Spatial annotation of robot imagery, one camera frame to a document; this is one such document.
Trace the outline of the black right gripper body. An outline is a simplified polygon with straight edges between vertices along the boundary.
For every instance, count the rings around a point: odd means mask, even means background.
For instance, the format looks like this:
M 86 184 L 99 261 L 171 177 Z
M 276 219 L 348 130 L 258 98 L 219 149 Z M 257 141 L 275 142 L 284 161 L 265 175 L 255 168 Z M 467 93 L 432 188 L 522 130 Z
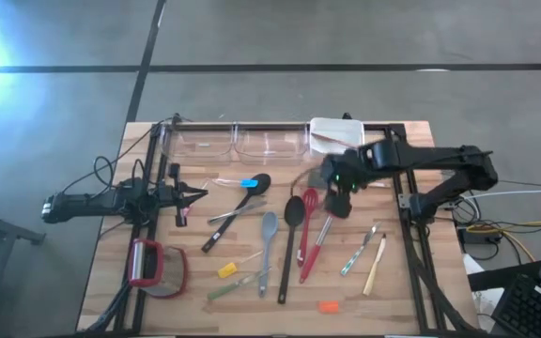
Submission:
M 327 155 L 321 163 L 320 176 L 338 193 L 357 192 L 369 184 L 363 162 L 355 153 Z

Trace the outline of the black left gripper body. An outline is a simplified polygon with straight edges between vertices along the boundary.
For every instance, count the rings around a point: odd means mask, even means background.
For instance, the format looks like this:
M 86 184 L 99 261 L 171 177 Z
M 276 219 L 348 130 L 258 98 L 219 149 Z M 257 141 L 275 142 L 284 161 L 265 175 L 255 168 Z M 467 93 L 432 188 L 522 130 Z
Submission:
M 168 170 L 168 176 L 173 179 L 174 188 L 174 201 L 175 201 L 175 207 L 177 210 L 177 216 L 176 216 L 176 226 L 177 227 L 185 227 L 186 224 L 186 218 L 183 213 L 183 197 L 184 197 L 184 191 L 182 189 L 182 181 L 180 180 L 180 165 L 178 163 L 171 163 L 169 170 Z

